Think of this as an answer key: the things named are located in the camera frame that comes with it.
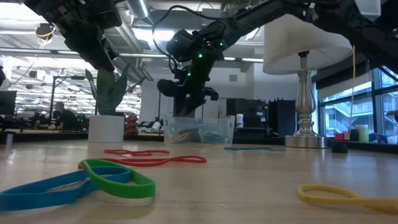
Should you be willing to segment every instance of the plastic bin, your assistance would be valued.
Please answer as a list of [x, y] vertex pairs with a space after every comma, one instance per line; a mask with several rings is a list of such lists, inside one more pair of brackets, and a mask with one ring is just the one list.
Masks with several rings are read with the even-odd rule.
[[235, 116], [222, 119], [177, 118], [164, 116], [164, 143], [222, 144], [231, 146]]

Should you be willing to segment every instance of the wooden table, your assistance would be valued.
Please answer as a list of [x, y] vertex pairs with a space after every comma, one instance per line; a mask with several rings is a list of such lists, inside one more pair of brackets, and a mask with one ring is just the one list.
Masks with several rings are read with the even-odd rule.
[[0, 223], [398, 223], [398, 216], [367, 208], [310, 205], [295, 194], [300, 184], [330, 184], [367, 197], [398, 197], [397, 156], [271, 147], [233, 152], [222, 147], [167, 147], [161, 142], [15, 144], [13, 150], [0, 149], [0, 190], [72, 172], [84, 158], [104, 157], [103, 149], [169, 149], [171, 156], [193, 154], [208, 162], [137, 168], [156, 181], [153, 203], [98, 191], [72, 205], [1, 212]]

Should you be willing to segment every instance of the white cylinder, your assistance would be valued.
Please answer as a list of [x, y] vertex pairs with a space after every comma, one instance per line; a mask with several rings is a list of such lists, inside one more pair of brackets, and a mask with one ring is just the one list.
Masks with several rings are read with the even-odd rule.
[[298, 53], [308, 50], [309, 70], [336, 64], [353, 53], [342, 35], [325, 32], [289, 14], [264, 26], [264, 73], [296, 73], [301, 69]]
[[88, 130], [89, 142], [123, 142], [124, 117], [94, 115], [90, 116]]
[[243, 114], [236, 115], [236, 127], [243, 128]]
[[152, 128], [150, 129], [152, 132], [158, 132], [159, 131], [159, 128], [160, 128], [160, 123], [158, 122], [158, 121], [156, 121], [155, 123], [154, 123], [154, 125], [152, 125]]

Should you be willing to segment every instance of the silver lamp stand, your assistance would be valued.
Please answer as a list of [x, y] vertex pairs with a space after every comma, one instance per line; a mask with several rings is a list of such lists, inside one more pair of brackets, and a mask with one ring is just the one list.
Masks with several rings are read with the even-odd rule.
[[295, 107], [299, 114], [299, 130], [293, 136], [285, 137], [285, 146], [299, 148], [323, 149], [328, 147], [328, 139], [315, 133], [312, 129], [312, 113], [316, 103], [310, 88], [310, 71], [307, 66], [308, 52], [299, 53], [301, 70], [298, 72], [299, 83]]

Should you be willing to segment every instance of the white planter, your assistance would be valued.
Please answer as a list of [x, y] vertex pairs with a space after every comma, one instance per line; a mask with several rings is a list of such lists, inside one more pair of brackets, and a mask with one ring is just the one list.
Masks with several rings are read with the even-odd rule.
[[89, 142], [123, 142], [124, 117], [94, 115], [90, 116]]

